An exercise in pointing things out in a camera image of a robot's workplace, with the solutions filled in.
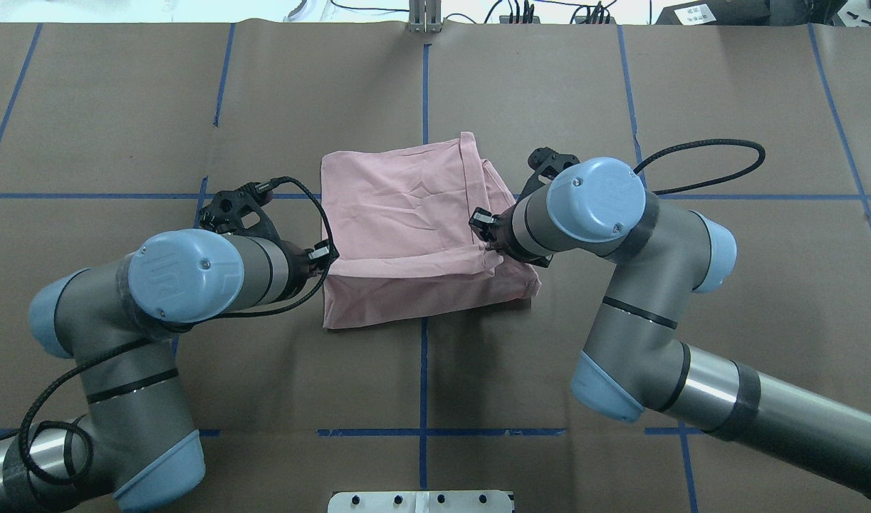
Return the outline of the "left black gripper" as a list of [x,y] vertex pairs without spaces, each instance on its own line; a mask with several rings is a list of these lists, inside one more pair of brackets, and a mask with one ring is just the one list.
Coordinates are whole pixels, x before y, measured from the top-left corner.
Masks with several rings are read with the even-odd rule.
[[286,242],[286,299],[295,298],[311,277],[317,276],[321,270],[329,269],[338,257],[340,251],[332,239],[324,239],[314,247],[307,248]]

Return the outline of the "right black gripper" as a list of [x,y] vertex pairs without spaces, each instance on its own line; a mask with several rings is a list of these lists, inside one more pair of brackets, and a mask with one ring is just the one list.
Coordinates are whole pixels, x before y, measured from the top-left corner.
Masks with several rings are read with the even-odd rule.
[[469,227],[483,243],[510,259],[537,267],[549,267],[553,252],[540,244],[526,219],[527,204],[516,204],[503,214],[493,214],[477,207],[469,218]]

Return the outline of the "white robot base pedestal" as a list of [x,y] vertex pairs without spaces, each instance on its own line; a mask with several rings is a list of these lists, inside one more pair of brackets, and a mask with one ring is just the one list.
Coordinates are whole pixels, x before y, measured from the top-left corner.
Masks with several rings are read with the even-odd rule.
[[516,512],[513,492],[497,489],[337,492],[328,512]]

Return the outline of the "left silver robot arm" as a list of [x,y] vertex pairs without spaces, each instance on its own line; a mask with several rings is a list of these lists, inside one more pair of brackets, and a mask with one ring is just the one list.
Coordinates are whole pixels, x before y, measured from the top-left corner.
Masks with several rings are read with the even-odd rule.
[[172,341],[195,325],[291,299],[337,259],[273,238],[182,229],[45,286],[28,323],[74,362],[0,435],[0,512],[65,512],[111,496],[152,512],[205,475]]

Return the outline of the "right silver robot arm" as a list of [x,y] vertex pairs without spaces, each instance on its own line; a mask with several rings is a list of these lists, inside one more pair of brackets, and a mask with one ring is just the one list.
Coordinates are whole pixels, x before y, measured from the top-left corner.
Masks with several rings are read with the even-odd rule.
[[871,500],[871,415],[677,340],[689,297],[734,270],[727,228],[661,200],[615,158],[566,166],[503,213],[475,208],[469,224],[522,263],[581,249],[615,265],[570,384],[583,405],[626,423],[656,411]]

